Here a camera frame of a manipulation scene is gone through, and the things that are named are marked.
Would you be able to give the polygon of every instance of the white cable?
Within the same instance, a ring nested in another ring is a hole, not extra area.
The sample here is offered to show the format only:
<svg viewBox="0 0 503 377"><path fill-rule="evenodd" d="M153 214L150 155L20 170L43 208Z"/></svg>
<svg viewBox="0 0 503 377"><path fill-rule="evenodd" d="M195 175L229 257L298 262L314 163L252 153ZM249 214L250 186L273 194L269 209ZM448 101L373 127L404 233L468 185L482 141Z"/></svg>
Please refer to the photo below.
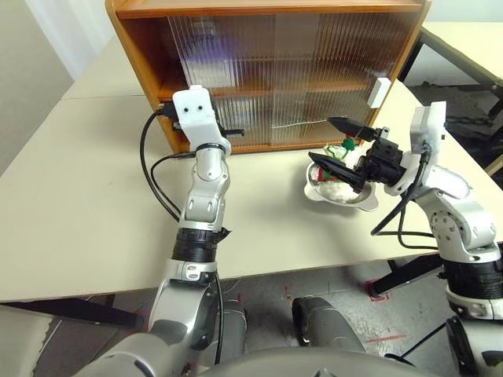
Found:
<svg viewBox="0 0 503 377"><path fill-rule="evenodd" d="M35 362L35 365L39 363L40 357L42 356L44 350L46 349L47 345L49 344L50 340L53 338L54 334L56 334L57 329L61 326L61 323L63 323L63 320L59 320L54 326L54 329L51 331L50 335L47 337L46 342L43 344L42 348L39 351L39 358Z"/></svg>
<svg viewBox="0 0 503 377"><path fill-rule="evenodd" d="M241 279L236 280L236 282L233 284L233 286L229 289L226 289L222 294L226 295L227 293L231 292L237 285L241 282Z"/></svg>
<svg viewBox="0 0 503 377"><path fill-rule="evenodd" d="M312 122L300 122L300 123L292 123L292 124L286 124L284 126L275 126L275 127L271 127L273 130L276 129L276 128L285 128L285 127L292 127L292 126L300 126L302 124L313 124L313 123L323 123L323 122L326 122L327 119L323 119L323 120L314 120Z"/></svg>

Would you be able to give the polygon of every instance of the white paper bowl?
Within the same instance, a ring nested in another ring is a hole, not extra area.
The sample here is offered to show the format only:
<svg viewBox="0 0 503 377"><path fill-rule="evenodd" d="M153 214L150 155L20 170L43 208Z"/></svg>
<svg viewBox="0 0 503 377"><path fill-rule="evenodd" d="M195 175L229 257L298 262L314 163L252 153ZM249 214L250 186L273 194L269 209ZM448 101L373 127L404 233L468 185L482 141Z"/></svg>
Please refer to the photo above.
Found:
<svg viewBox="0 0 503 377"><path fill-rule="evenodd" d="M363 186L362 192L358 194L358 197L346 203L330 200L324 197L316 187L316 182L311 179L310 172L311 169L314 169L315 167L316 165L314 163L310 163L306 169L306 186L304 187L304 194L306 195L306 198L315 202L329 202L341 207L357 207L361 210L375 210L377 208L379 203L376 198L376 186L373 182L366 182Z"/></svg>

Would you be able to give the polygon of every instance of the wooden shelf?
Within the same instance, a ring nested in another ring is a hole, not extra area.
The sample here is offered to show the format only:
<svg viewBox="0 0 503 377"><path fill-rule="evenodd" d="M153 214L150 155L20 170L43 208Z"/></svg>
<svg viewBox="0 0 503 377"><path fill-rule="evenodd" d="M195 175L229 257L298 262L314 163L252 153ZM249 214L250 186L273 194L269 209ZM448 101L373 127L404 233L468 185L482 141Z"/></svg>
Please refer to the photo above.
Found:
<svg viewBox="0 0 503 377"><path fill-rule="evenodd" d="M342 91L354 91L354 90L366 90L368 84L365 82L357 81L347 81L347 82L318 82L314 85L310 85L307 88L308 93L320 93L320 92L342 92ZM180 78L177 79L165 79L163 85L161 86L158 94L160 102L171 101L173 98L173 93L178 90L188 89L185 80ZM212 98L223 98L223 97L261 97L270 96L274 92L272 90L260 89L254 86L235 86L229 88L214 88L211 90Z"/></svg>
<svg viewBox="0 0 503 377"><path fill-rule="evenodd" d="M330 141L334 145L342 144L343 139L335 139ZM323 148L327 145L327 141L319 141L316 143L304 143L304 144L289 144L289 145L237 145L233 146L233 154L239 155L241 153L255 153L255 152L279 152L279 151L293 151L296 149L312 149L312 148Z"/></svg>
<svg viewBox="0 0 503 377"><path fill-rule="evenodd" d="M221 16L283 12L418 12L420 0L126 0L116 9L120 19L166 16Z"/></svg>

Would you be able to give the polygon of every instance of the white table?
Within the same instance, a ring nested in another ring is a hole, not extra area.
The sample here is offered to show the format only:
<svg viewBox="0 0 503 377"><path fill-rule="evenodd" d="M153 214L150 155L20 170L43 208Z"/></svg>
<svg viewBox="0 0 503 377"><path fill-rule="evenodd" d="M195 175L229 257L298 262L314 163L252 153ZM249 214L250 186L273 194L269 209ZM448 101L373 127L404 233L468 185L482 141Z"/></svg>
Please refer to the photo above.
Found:
<svg viewBox="0 0 503 377"><path fill-rule="evenodd" d="M120 55L110 54L110 59ZM126 82L131 80L127 64L124 82L119 75L109 86L89 84L95 75L113 77L116 65L104 61L65 94L0 179L0 301L104 294L160 282L176 224L140 169L139 134L151 109L135 95L133 80ZM114 92L114 82L126 89ZM391 139L408 149L418 104L396 82L375 126L390 127ZM169 153L156 127L147 151L151 162ZM222 278L414 254L393 237L369 235L397 198L379 187L380 205L371 213L310 202L303 196L309 162L307 151L229 157L232 184L224 222L233 232L218 248ZM173 161L159 169L161 185L177 203L189 188L192 164ZM500 224L497 239L503 240L501 190L452 137L446 139L441 164L473 185ZM427 231L425 215L415 204L409 207L406 228Z"/></svg>

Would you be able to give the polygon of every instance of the white wall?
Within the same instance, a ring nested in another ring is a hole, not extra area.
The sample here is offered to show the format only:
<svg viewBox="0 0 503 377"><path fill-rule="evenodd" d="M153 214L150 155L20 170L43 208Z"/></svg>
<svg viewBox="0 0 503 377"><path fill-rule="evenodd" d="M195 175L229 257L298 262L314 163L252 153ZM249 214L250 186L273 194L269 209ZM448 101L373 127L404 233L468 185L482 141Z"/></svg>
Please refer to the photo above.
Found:
<svg viewBox="0 0 503 377"><path fill-rule="evenodd" d="M0 175L72 83L28 7L0 0Z"/></svg>
<svg viewBox="0 0 503 377"><path fill-rule="evenodd" d="M100 53L114 30L105 0L25 0L73 79Z"/></svg>
<svg viewBox="0 0 503 377"><path fill-rule="evenodd" d="M433 0L426 21L503 22L503 0ZM406 85L420 85L423 81L437 85L476 83L427 46L419 52Z"/></svg>

